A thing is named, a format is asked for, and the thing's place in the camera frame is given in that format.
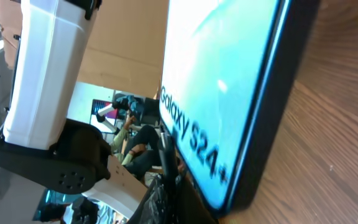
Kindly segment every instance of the beige partition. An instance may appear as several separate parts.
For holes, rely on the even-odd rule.
[[[104,0],[78,81],[153,97],[159,85],[168,0]]]

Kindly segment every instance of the cardboard box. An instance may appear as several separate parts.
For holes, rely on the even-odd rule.
[[[89,38],[78,81],[152,98],[162,75],[168,0],[103,1]],[[14,66],[20,4],[0,0],[5,57]]]

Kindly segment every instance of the wood grain surface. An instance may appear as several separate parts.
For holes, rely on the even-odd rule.
[[[358,1],[322,0],[255,200],[220,223],[358,224]]]

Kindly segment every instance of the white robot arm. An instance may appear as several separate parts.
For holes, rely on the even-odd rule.
[[[101,0],[22,0],[14,90],[0,129],[0,167],[64,194],[93,197],[129,218],[146,192],[68,106]]]

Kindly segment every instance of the black pants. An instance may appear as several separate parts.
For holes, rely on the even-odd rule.
[[[158,134],[155,129],[149,125],[143,126],[139,132],[131,139],[125,148],[124,155],[138,144],[150,145],[152,150],[146,150],[141,155],[136,156],[129,164],[124,167],[134,174],[136,179],[140,180],[152,166],[160,166],[161,160],[158,153]]]

